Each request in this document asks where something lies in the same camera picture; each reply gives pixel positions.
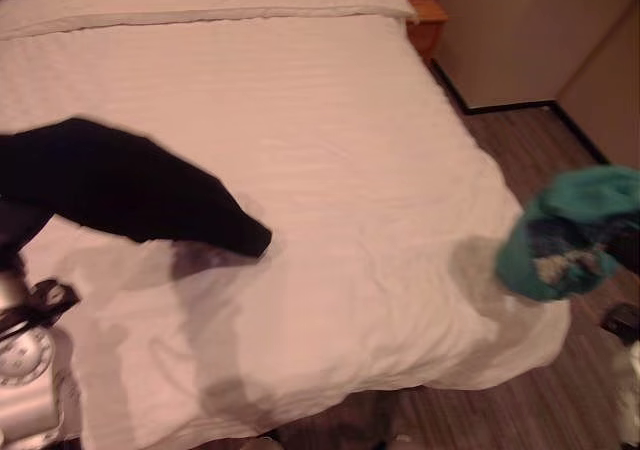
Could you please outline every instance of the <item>pillow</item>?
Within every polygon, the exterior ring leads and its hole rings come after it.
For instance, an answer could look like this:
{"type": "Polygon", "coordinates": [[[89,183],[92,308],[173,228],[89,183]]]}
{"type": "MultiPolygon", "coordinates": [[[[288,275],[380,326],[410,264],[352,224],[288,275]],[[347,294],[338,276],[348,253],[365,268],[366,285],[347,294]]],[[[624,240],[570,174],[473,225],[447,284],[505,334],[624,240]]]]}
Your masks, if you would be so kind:
{"type": "Polygon", "coordinates": [[[0,195],[43,219],[57,213],[136,242],[197,241],[250,257],[271,242],[213,175],[147,138],[79,118],[0,135],[0,195]]]}

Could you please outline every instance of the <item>wooden nightstand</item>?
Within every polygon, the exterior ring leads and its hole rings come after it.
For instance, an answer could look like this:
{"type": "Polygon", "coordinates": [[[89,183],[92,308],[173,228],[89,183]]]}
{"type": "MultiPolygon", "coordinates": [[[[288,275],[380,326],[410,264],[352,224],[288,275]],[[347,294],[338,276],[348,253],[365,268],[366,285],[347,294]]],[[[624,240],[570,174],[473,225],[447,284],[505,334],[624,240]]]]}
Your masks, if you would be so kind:
{"type": "Polygon", "coordinates": [[[425,62],[429,62],[449,17],[435,0],[409,0],[418,13],[418,22],[407,21],[407,34],[425,62]]]}

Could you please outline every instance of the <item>floor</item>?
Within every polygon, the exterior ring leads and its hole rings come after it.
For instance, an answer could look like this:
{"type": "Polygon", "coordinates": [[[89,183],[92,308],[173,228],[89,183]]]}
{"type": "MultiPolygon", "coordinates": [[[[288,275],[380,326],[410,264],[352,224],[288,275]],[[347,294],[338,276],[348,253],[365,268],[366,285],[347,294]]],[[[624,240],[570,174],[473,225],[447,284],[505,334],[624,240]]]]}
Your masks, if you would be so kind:
{"type": "MultiPolygon", "coordinates": [[[[461,118],[478,145],[500,164],[523,203],[554,175],[594,164],[548,109],[461,118]]],[[[610,283],[574,298],[564,350],[549,367],[480,392],[420,387],[352,395],[319,415],[282,427],[283,444],[286,450],[371,450],[391,425],[396,430],[410,427],[425,450],[616,449],[609,365],[618,343],[598,323],[611,305],[637,302],[638,286],[635,276],[620,271],[610,283]]],[[[199,448],[237,450],[241,444],[225,440],[199,448]]]]}

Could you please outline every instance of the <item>bed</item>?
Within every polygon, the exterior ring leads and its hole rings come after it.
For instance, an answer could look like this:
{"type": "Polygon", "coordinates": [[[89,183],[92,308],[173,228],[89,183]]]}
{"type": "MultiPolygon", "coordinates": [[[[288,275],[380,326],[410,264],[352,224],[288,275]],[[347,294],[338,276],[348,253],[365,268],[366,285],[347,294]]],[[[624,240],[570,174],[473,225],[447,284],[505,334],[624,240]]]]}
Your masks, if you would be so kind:
{"type": "Polygon", "coordinates": [[[481,389],[548,364],[565,302],[504,289],[519,214],[406,38],[407,0],[3,0],[0,128],[82,115],[219,176],[257,262],[54,219],[31,280],[82,295],[87,450],[260,434],[352,392],[481,389]]]}

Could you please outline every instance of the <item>green towel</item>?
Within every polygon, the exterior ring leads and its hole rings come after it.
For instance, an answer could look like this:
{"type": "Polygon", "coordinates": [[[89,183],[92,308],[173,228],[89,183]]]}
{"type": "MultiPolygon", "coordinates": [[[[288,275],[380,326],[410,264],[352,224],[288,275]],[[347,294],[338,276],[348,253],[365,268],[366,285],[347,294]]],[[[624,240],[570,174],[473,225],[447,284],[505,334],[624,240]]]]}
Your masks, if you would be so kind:
{"type": "Polygon", "coordinates": [[[640,224],[640,172],[598,166],[557,177],[516,223],[496,272],[534,300],[586,293],[611,276],[607,243],[640,224]]]}

